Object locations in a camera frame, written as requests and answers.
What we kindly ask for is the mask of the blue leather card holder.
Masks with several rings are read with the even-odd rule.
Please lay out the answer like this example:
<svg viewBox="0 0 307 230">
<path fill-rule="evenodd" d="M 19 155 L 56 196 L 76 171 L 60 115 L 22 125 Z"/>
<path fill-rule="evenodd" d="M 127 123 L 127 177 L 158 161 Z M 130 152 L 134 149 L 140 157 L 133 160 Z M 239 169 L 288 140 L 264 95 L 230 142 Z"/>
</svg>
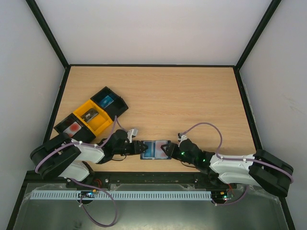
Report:
<svg viewBox="0 0 307 230">
<path fill-rule="evenodd" d="M 170 140 L 146 140 L 143 142 L 148 148 L 140 155 L 141 160 L 170 160 L 162 149 L 163 145 L 171 143 Z"/>
</svg>

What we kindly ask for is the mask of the black VIP card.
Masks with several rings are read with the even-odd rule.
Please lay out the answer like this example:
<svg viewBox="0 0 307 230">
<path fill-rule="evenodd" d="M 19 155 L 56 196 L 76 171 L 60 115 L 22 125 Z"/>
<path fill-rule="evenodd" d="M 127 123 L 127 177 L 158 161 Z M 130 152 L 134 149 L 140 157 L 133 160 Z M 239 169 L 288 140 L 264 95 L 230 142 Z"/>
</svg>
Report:
<svg viewBox="0 0 307 230">
<path fill-rule="evenodd" d="M 94 108 L 91 108 L 81 116 L 81 119 L 84 122 L 88 123 L 97 115 L 98 115 L 98 112 Z"/>
</svg>

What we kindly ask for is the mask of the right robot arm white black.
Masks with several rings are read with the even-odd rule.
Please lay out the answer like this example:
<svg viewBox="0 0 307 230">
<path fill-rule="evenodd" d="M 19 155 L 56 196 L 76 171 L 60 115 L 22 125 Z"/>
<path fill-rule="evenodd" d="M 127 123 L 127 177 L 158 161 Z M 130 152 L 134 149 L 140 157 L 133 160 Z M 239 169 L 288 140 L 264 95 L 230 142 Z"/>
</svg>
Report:
<svg viewBox="0 0 307 230">
<path fill-rule="evenodd" d="M 192 164 L 216 188 L 223 184 L 246 184 L 287 197 L 293 182 L 293 167 L 262 149 L 245 156 L 222 155 L 201 150 L 190 139 L 164 144 L 161 149 L 172 159 Z"/>
</svg>

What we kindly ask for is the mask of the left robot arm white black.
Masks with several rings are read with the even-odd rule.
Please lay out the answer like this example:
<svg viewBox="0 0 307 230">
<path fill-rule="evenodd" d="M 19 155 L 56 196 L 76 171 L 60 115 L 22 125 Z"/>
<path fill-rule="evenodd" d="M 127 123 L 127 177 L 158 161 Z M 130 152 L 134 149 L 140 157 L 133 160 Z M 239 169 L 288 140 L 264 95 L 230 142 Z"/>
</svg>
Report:
<svg viewBox="0 0 307 230">
<path fill-rule="evenodd" d="M 89 144 L 63 133 L 33 150 L 30 159 L 35 165 L 35 172 L 44 180 L 64 177 L 81 182 L 90 175 L 88 162 L 104 164 L 114 155 L 146 152 L 148 146 L 143 141 L 133 140 L 133 137 L 134 129 L 128 132 L 118 129 L 98 144 Z"/>
</svg>

